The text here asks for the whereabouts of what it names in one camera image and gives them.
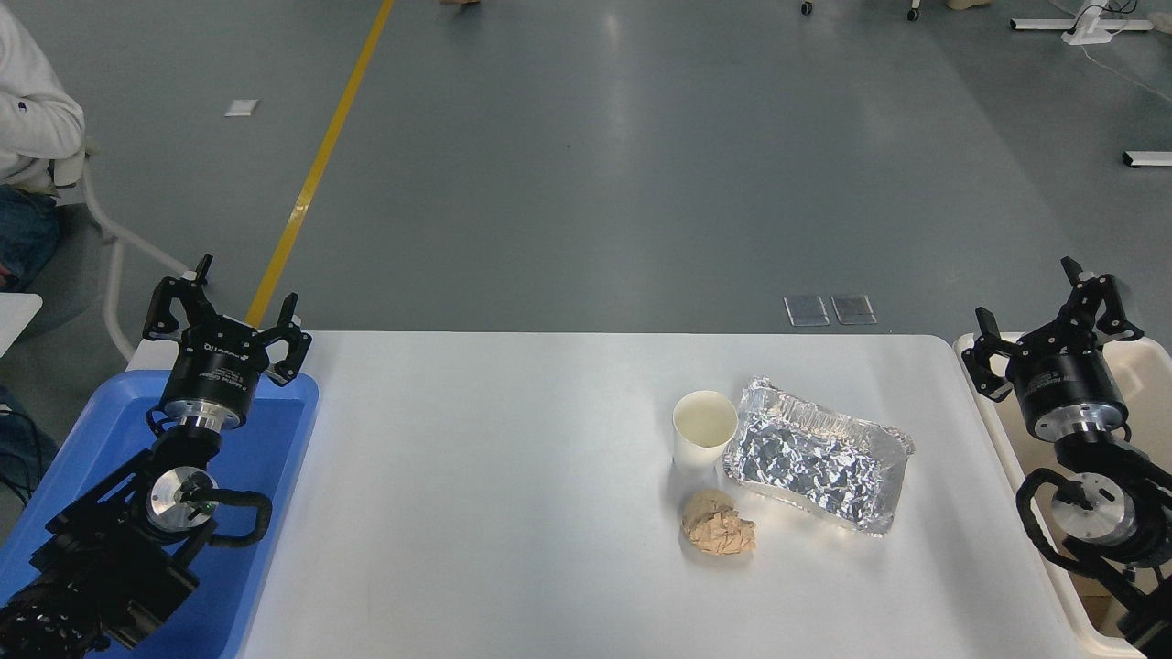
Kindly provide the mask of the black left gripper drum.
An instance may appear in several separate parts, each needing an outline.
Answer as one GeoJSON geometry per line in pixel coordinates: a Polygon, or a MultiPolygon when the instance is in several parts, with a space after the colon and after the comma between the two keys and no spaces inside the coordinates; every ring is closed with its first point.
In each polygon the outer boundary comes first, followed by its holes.
{"type": "Polygon", "coordinates": [[[183,330],[179,356],[162,394],[168,417],[218,407],[223,420],[246,420],[270,361],[259,330],[217,317],[183,330]]]}

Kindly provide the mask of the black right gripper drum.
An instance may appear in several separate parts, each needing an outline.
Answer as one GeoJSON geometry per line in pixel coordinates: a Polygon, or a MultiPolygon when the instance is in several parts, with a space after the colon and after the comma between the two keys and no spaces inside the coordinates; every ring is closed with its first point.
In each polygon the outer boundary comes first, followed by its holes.
{"type": "Polygon", "coordinates": [[[1129,420],[1093,330],[1034,330],[1016,341],[1006,378],[1034,439],[1115,432],[1129,420]]]}

